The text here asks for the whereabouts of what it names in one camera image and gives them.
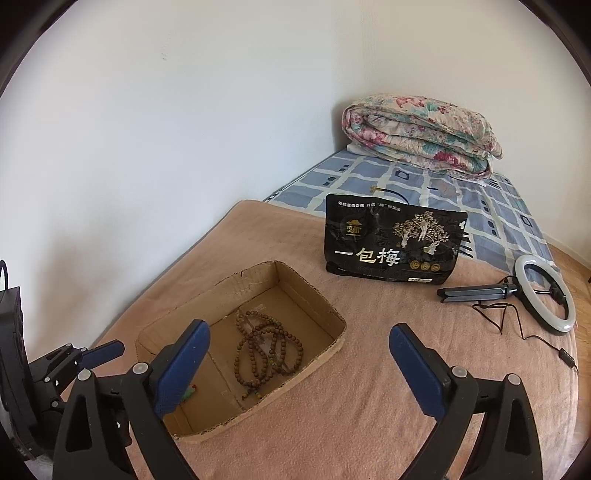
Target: brown bead strand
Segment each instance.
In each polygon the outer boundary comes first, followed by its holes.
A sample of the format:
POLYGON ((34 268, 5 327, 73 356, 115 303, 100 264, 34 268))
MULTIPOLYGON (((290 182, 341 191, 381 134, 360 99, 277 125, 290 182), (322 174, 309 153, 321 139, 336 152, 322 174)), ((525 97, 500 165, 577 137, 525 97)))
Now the brown bead strand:
POLYGON ((236 357, 234 359, 234 376, 240 385, 246 387, 246 393, 242 396, 244 400, 247 398, 250 393, 254 392, 257 398, 262 398, 260 393, 258 392, 259 387, 266 384, 275 373, 281 375, 291 375, 295 373, 301 365, 302 357, 304 355, 304 348, 302 347, 301 342, 296 338, 295 335, 290 334, 287 330, 281 326, 281 322, 275 320, 272 316, 267 315, 265 313, 260 313, 256 311, 248 311, 246 314, 242 312, 238 313, 238 318, 236 318, 236 327, 240 331, 240 333, 244 336, 240 342, 238 342, 238 346, 236 348, 236 357), (244 323, 249 316, 257 316, 262 323, 257 324, 254 328, 248 332, 244 328, 244 323), (271 348, 269 350, 269 354, 266 355, 262 348, 259 346, 258 342, 256 341, 257 338, 262 340, 262 336, 266 333, 272 333, 273 337, 271 340, 271 348), (277 354, 277 339, 280 340, 280 350, 279 354, 277 354), (294 365, 291 368, 283 368, 285 361, 285 347, 287 344, 287 340, 291 340, 296 348, 297 348, 297 358, 295 359, 294 365), (240 375, 240 354, 242 352, 242 348, 244 345, 247 345, 248 354, 251 361, 251 372, 254 376, 254 380, 244 380, 240 375), (256 365, 256 356, 255 351, 259 354, 262 359, 261 369, 257 368, 256 365))

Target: open cardboard box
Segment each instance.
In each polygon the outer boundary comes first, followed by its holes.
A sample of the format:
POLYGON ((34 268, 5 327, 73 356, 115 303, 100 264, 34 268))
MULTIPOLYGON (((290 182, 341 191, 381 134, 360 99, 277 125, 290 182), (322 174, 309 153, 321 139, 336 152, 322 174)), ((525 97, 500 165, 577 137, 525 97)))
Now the open cardboard box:
MULTIPOLYGON (((222 280, 142 330, 136 340, 138 360, 151 362, 193 319, 209 324, 211 344, 191 382, 196 392, 166 415, 164 423, 171 434, 198 435, 199 440, 245 419, 301 382, 341 348, 346 330, 335 308, 292 268, 279 261, 265 262, 222 280), (299 370, 289 377, 275 374, 258 390, 261 400, 253 394, 243 399, 246 389, 234 373, 236 347, 243 339, 236 318, 248 310, 274 316, 304 348, 299 370)), ((288 341, 285 362, 292 366, 295 358, 296 347, 288 341)), ((245 380, 254 379, 244 349, 240 372, 245 380)))

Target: screw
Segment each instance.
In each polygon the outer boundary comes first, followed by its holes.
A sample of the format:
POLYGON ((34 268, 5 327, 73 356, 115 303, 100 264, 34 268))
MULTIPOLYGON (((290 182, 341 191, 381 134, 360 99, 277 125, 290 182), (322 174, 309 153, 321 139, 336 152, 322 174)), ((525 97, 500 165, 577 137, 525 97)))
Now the screw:
POLYGON ((458 378, 466 378, 468 376, 468 370, 466 370, 464 367, 456 366, 452 368, 452 374, 458 378))
POLYGON ((148 371, 148 364, 146 362, 139 362, 131 370, 136 375, 144 374, 148 371))
POLYGON ((521 383, 521 379, 519 378, 519 375, 515 375, 515 374, 507 375, 507 380, 509 381, 510 384, 513 384, 513 385, 519 385, 521 383))
POLYGON ((88 380, 91 375, 92 375, 91 371, 88 370, 87 368, 85 368, 84 370, 82 370, 78 374, 78 380, 80 380, 81 382, 84 382, 84 381, 88 380))

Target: black package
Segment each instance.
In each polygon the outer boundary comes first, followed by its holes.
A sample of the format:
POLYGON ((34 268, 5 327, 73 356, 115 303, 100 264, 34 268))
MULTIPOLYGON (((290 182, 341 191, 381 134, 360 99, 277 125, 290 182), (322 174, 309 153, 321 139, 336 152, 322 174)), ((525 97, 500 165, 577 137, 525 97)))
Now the black package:
POLYGON ((456 265, 467 214, 377 197, 326 197, 324 257, 337 275, 443 283, 456 265))

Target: floral pattern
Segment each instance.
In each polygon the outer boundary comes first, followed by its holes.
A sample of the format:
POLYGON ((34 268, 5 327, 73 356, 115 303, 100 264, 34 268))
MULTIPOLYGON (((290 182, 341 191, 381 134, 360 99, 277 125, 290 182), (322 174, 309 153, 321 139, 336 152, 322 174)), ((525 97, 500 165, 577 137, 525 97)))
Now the floral pattern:
POLYGON ((342 127, 352 147, 462 180, 492 174, 502 148, 479 113, 421 96, 371 95, 345 109, 342 127))

